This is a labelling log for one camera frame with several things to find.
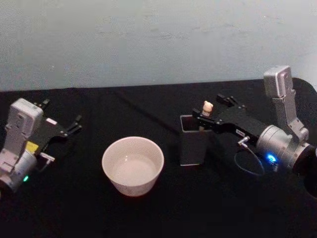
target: white wall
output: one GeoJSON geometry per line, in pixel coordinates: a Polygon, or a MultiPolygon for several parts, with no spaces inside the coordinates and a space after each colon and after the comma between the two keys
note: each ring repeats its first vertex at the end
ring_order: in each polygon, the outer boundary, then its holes
{"type": "Polygon", "coordinates": [[[0,90],[262,78],[317,88],[316,0],[1,0],[0,90]]]}

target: black tablecloth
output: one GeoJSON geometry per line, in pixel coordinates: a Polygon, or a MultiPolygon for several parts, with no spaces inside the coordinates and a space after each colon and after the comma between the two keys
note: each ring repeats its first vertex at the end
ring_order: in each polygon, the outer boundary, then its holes
{"type": "MultiPolygon", "coordinates": [[[[298,117],[316,145],[317,93],[300,79],[294,88],[298,117]]],[[[242,172],[233,163],[237,136],[211,141],[204,165],[179,166],[179,116],[200,109],[204,100],[215,103],[218,93],[235,96],[255,118],[276,124],[262,80],[0,93],[1,146],[9,105],[20,97],[51,99],[45,115],[64,126],[83,116],[78,135],[47,149],[55,163],[0,201],[0,227],[11,229],[12,237],[310,237],[317,201],[303,179],[242,172]],[[165,156],[156,185],[139,198],[121,195],[101,167],[105,149],[132,135],[154,141],[165,156]]]]}

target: cable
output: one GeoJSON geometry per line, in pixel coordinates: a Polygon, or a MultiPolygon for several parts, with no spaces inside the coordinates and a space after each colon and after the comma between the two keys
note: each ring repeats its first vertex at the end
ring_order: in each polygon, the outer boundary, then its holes
{"type": "Polygon", "coordinates": [[[172,133],[179,135],[179,131],[177,129],[175,129],[174,127],[172,127],[171,125],[169,125],[168,123],[162,121],[160,118],[154,116],[153,114],[149,113],[148,111],[146,111],[145,109],[139,107],[135,102],[133,102],[131,99],[129,99],[127,96],[125,96],[123,93],[121,92],[115,92],[115,95],[120,98],[121,100],[123,100],[125,103],[127,103],[129,106],[131,106],[133,109],[135,109],[136,111],[138,111],[139,113],[145,115],[146,117],[148,117],[149,119],[151,119],[152,121],[156,122],[157,124],[159,124],[160,126],[166,128],[167,130],[171,131],[172,133]]]}
{"type": "Polygon", "coordinates": [[[263,167],[263,165],[262,165],[261,160],[258,158],[258,156],[257,156],[249,147],[244,147],[244,148],[246,148],[246,149],[247,149],[247,152],[250,152],[250,153],[256,158],[257,162],[259,163],[259,165],[260,165],[260,167],[261,167],[262,173],[261,173],[261,174],[254,173],[254,172],[252,172],[252,171],[250,171],[250,170],[247,170],[247,169],[241,167],[241,166],[238,164],[238,162],[237,162],[237,154],[239,154],[240,152],[243,152],[244,150],[240,150],[240,151],[238,151],[237,153],[235,153],[235,155],[234,155],[234,163],[236,164],[236,166],[237,166],[239,169],[241,169],[241,170],[243,170],[244,172],[247,172],[247,173],[249,173],[249,174],[251,174],[251,175],[255,175],[255,176],[263,176],[263,175],[265,175],[265,169],[264,169],[264,167],[263,167]]]}

